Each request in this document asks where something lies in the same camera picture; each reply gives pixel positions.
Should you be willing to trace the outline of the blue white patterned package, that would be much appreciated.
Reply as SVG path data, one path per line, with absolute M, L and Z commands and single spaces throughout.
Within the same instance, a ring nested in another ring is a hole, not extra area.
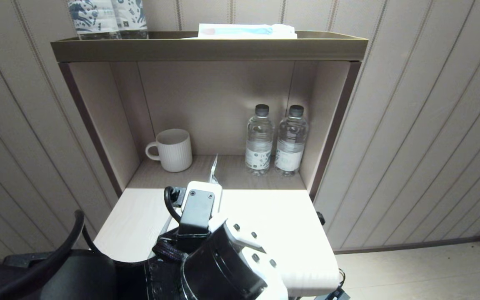
M 122 39 L 147 39 L 143 0 L 111 0 Z
M 112 0 L 67 0 L 67 5 L 80 40 L 121 38 Z

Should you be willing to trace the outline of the white blue-patterned plastic pouch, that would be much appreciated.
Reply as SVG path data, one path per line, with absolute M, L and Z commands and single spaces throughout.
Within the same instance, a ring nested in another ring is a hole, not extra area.
M 215 155 L 215 159 L 211 165 L 211 171 L 210 171 L 210 175 L 208 177 L 208 182 L 211 183 L 211 184 L 219 184 L 218 180 L 217 180 L 217 177 L 215 175 L 215 172 L 216 172 L 216 168 L 217 168 L 217 162 L 218 162 L 218 154 Z

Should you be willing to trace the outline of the beige wooden shelf cabinet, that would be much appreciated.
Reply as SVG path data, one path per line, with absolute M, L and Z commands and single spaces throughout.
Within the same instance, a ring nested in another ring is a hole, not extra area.
M 223 187 L 219 212 L 263 242 L 288 296 L 337 289 L 339 268 L 313 201 L 328 186 L 326 169 L 365 58 L 366 38 L 298 32 L 295 40 L 204 40 L 196 32 L 150 32 L 148 39 L 51 42 L 52 51 L 100 161 L 119 197 L 95 238 L 122 262 L 150 258 L 170 216 L 166 186 L 208 182 Z M 297 173 L 245 166 L 248 119 L 269 106 L 278 125 L 304 107 L 309 132 Z M 164 130 L 189 132 L 192 165 L 167 172 L 145 155 Z

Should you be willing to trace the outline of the white blue flat packet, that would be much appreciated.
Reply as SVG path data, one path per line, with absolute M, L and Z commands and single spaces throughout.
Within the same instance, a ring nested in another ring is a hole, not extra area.
M 204 40 L 295 40 L 298 34 L 290 25 L 276 23 L 258 24 L 214 24 L 201 23 L 196 37 Z

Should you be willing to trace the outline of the white ribbed ceramic mug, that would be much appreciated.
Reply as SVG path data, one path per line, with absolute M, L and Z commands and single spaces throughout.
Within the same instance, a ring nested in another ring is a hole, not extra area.
M 145 147 L 145 155 L 153 161 L 159 161 L 167 172 L 182 172 L 193 162 L 190 134 L 183 129 L 164 130 Z

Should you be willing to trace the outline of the clear water bottle black cap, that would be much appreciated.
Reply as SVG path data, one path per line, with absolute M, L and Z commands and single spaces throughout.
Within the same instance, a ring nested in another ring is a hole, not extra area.
M 269 106 L 257 104 L 246 126 L 245 164 L 252 175 L 269 170 L 275 127 L 269 118 Z
M 278 129 L 275 169 L 281 175 L 292 177 L 299 170 L 308 131 L 309 124 L 305 118 L 304 107 L 290 106 Z

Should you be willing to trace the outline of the black device with blue label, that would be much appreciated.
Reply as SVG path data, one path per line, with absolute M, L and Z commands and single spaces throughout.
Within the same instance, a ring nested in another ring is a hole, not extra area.
M 351 297 L 344 291 L 343 287 L 346 280 L 345 272 L 339 268 L 339 273 L 341 275 L 341 281 L 337 289 L 327 295 L 318 295 L 314 298 L 314 300 L 350 300 Z

